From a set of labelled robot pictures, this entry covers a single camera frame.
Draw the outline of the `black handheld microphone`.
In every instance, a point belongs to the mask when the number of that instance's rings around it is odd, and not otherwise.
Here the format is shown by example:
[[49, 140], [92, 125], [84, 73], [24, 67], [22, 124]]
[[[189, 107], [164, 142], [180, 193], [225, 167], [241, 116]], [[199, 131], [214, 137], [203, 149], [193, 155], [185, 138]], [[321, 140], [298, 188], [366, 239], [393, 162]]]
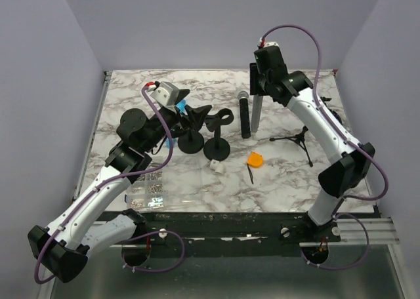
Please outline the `black handheld microphone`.
[[247, 139], [251, 137], [250, 121], [249, 121], [249, 95], [246, 91], [241, 90], [238, 93], [241, 137]]

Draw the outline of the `silver microphone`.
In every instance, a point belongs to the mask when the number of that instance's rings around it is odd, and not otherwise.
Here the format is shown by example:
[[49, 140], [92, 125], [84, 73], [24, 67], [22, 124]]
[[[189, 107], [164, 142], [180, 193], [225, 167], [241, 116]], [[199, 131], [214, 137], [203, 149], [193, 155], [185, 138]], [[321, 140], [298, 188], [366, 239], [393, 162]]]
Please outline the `silver microphone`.
[[251, 132], [253, 134], [255, 134], [259, 129], [262, 106], [263, 97], [259, 95], [254, 95], [251, 112]]

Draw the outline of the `black shock mount stand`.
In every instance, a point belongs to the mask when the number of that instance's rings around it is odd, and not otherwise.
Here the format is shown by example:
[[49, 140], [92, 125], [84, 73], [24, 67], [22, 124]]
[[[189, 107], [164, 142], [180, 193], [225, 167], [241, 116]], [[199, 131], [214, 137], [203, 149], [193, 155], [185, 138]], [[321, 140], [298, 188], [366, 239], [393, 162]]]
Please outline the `black shock mount stand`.
[[188, 130], [186, 134], [180, 135], [178, 138], [178, 147], [181, 152], [187, 154], [195, 154], [202, 150], [204, 146], [204, 138], [199, 131], [192, 129]]

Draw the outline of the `black clip mic stand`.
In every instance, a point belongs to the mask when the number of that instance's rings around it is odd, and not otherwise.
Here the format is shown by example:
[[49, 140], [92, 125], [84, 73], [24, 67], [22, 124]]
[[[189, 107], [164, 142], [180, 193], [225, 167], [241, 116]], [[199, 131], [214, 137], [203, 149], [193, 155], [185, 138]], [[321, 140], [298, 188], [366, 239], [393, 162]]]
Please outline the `black clip mic stand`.
[[228, 108], [221, 109], [213, 115], [207, 115], [205, 125], [209, 132], [214, 135], [204, 143], [203, 152], [208, 160], [224, 161], [230, 155], [230, 144], [221, 137], [221, 127], [229, 125], [234, 120], [232, 110]]

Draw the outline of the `black tripod shock mount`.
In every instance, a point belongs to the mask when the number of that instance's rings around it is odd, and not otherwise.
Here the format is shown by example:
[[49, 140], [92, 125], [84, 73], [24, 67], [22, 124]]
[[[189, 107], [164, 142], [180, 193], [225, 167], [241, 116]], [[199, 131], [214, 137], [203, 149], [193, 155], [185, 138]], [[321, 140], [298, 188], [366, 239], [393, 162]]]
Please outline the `black tripod shock mount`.
[[[327, 106], [327, 109], [333, 114], [333, 116], [336, 118], [336, 120], [338, 120], [338, 122], [342, 125], [343, 124], [343, 120], [341, 118], [341, 116], [333, 109], [331, 109], [327, 103], [330, 102], [332, 100], [332, 98], [330, 97], [326, 97], [326, 96], [321, 96], [321, 101]], [[304, 126], [301, 130], [300, 133], [293, 135], [293, 136], [285, 136], [285, 137], [271, 137], [269, 138], [269, 140], [271, 142], [277, 141], [277, 140], [289, 140], [291, 142], [294, 142], [296, 145], [298, 145], [306, 154], [306, 157], [308, 159], [308, 165], [309, 167], [313, 167], [313, 162], [310, 158], [307, 146], [306, 146], [306, 140], [305, 140], [305, 134], [309, 131], [307, 126]]]

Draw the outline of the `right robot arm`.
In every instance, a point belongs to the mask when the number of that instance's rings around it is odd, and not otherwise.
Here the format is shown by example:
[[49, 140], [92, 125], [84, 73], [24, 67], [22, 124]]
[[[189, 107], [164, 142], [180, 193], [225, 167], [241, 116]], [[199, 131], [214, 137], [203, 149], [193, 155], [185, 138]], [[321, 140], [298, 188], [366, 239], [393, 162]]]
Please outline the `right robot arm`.
[[270, 43], [254, 52], [250, 65], [250, 93], [269, 96], [294, 113], [324, 150], [330, 166], [318, 176], [321, 190], [302, 224], [303, 236], [317, 241], [325, 224], [339, 208], [345, 193], [355, 188], [370, 168], [375, 148], [361, 144], [322, 102], [311, 80], [302, 72], [288, 72], [281, 50]]

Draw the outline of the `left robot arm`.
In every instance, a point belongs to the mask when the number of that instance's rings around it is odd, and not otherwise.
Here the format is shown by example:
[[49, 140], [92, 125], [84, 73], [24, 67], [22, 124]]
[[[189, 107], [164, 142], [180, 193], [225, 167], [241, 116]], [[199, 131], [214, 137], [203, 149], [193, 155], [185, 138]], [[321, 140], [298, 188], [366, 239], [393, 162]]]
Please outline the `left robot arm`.
[[110, 150], [104, 166], [89, 187], [47, 226], [34, 226], [28, 233], [31, 251], [36, 259], [34, 279], [42, 285], [54, 278], [63, 283], [75, 279], [85, 268], [89, 257], [120, 241], [139, 243], [145, 237], [142, 217], [133, 209], [121, 212], [115, 220], [93, 229], [94, 222], [106, 207], [141, 176], [166, 167], [172, 156], [152, 166], [150, 154], [158, 142], [173, 139], [176, 127], [203, 126], [210, 105], [180, 111], [178, 103], [189, 95], [170, 83], [147, 83], [141, 90], [154, 111], [152, 117], [138, 108], [123, 113], [116, 133], [119, 142]]

